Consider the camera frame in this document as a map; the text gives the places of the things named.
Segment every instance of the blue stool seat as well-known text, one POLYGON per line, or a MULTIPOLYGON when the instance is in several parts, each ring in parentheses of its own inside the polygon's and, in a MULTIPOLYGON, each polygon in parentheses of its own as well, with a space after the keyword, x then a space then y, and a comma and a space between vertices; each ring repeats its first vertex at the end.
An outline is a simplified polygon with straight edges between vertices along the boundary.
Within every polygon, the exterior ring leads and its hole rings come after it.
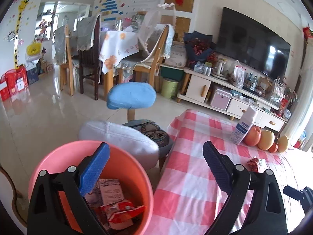
POLYGON ((111 88, 106 105, 111 110, 148 108, 154 104, 156 96, 148 83, 122 83, 111 88))

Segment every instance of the wooden drawer handle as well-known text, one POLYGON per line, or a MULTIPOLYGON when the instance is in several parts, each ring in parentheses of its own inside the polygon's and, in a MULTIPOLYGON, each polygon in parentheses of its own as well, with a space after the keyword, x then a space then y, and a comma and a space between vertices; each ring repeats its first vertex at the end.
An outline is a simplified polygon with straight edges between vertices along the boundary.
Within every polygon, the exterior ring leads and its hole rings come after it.
POLYGON ((202 92, 201 92, 201 97, 204 97, 205 92, 207 91, 207 88, 208 88, 208 87, 207 87, 206 85, 203 86, 202 92))

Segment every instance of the wooden chair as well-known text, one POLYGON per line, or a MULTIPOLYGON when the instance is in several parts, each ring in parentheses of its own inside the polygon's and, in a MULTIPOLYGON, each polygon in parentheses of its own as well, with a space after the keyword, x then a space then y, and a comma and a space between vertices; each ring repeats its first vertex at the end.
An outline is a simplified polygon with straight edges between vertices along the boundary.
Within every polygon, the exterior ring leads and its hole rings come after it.
POLYGON ((156 81, 156 91, 159 91, 159 76, 155 76, 155 71, 157 71, 159 69, 160 64, 163 61, 163 50, 165 47, 165 41, 167 38, 167 34, 168 34, 168 29, 169 27, 166 26, 158 40, 158 42, 156 43, 156 49, 154 50, 154 58, 153 58, 153 62, 151 63, 150 68, 146 68, 144 66, 142 66, 141 64, 143 63, 138 63, 135 66, 134 71, 136 72, 135 75, 135 81, 136 82, 140 82, 141 81, 141 75, 142 73, 148 73, 149 74, 149 84, 154 87, 154 81, 156 81))
POLYGON ((100 17, 96 21, 94 28, 94 45, 89 50, 79 51, 79 85, 80 93, 84 93, 84 79, 90 79, 94 81, 94 99, 98 100, 99 97, 99 38, 100 38, 100 17), (93 72, 84 76, 84 68, 92 69, 93 72))
POLYGON ((67 69, 69 70, 69 94, 74 94, 74 76, 73 76, 73 63, 71 56, 71 48, 68 39, 68 25, 65 25, 65 51, 66 63, 60 65, 60 90, 63 90, 64 85, 67 84, 67 69))

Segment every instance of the red gift box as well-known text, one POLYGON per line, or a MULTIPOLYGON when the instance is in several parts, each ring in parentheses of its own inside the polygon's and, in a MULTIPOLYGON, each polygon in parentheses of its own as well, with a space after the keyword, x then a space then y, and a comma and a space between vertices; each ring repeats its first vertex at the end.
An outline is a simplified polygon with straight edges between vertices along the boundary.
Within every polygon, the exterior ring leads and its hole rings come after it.
POLYGON ((11 96, 28 86, 27 74, 24 66, 8 70, 5 73, 5 78, 7 80, 7 87, 11 96))
POLYGON ((0 79, 0 95, 2 101, 5 101, 10 97, 9 88, 7 87, 7 80, 5 78, 5 74, 2 75, 0 79))

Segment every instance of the flat screen tv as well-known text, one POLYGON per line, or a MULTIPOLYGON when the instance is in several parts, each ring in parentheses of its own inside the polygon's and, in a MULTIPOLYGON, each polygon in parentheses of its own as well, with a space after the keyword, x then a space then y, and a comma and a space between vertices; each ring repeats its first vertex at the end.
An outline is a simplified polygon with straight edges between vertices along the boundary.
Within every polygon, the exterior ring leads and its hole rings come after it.
POLYGON ((261 23, 224 7, 216 51, 282 80, 290 45, 261 23))

